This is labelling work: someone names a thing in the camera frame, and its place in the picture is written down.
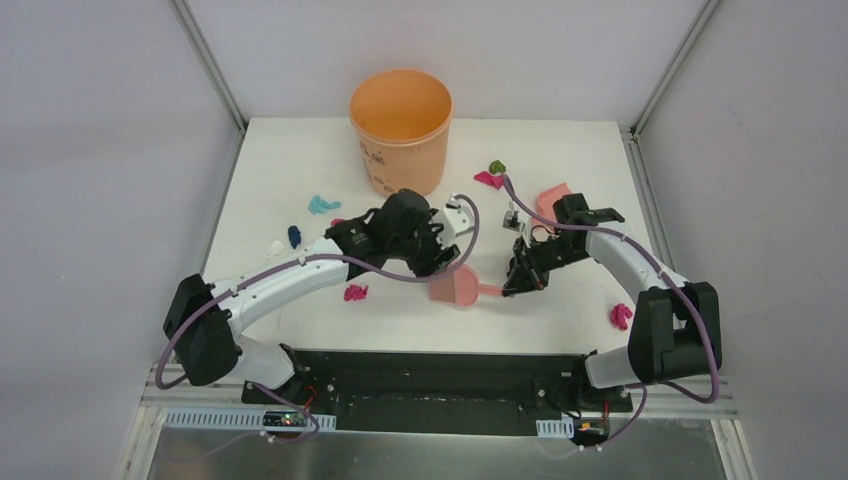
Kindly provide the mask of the pink plastic dustpan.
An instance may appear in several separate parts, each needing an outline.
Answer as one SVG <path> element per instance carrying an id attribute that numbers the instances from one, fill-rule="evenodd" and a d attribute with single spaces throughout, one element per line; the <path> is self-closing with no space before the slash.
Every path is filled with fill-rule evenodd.
<path id="1" fill-rule="evenodd" d="M 540 192 L 535 199 L 534 212 L 549 222 L 557 223 L 554 203 L 572 194 L 567 183 L 561 183 Z"/>

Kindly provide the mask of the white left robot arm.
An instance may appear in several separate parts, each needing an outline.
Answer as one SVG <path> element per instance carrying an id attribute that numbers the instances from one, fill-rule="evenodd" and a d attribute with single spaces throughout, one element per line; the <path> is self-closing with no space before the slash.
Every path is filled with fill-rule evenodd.
<path id="1" fill-rule="evenodd" d="M 281 404 L 293 404 L 304 394 L 305 378 L 284 348 L 245 336 L 251 325 L 366 273 L 419 284 L 449 277 L 470 255 L 458 238 L 476 241 L 479 233 L 479 209 L 470 197 L 454 194 L 436 209 L 422 195 L 402 189 L 265 269 L 214 282 L 190 275 L 178 284 L 164 320 L 168 343 L 156 367 L 156 386 L 168 390 L 183 381 L 206 386 L 234 377 L 266 387 Z"/>

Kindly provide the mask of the pink hand brush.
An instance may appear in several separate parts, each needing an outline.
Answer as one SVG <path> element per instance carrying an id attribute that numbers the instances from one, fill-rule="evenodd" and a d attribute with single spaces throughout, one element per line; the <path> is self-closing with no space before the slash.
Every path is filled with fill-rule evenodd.
<path id="1" fill-rule="evenodd" d="M 503 288 L 481 283 L 477 272 L 467 265 L 462 265 L 450 277 L 428 284 L 431 301 L 457 307 L 471 307 L 481 296 L 503 297 Z"/>

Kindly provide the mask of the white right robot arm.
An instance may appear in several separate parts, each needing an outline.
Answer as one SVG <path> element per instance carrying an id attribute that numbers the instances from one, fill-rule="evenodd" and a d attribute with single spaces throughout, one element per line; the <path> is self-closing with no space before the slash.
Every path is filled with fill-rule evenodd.
<path id="1" fill-rule="evenodd" d="M 713 402 L 721 366 L 716 290 L 664 265 L 612 208 L 591 209 L 582 195 L 570 194 L 555 202 L 554 211 L 553 221 L 530 214 L 552 233 L 545 241 L 515 242 L 504 295 L 541 291 L 552 271 L 591 259 L 634 303 L 626 345 L 576 362 L 567 384 L 572 404 L 590 410 L 605 400 L 608 389 L 655 384 Z"/>

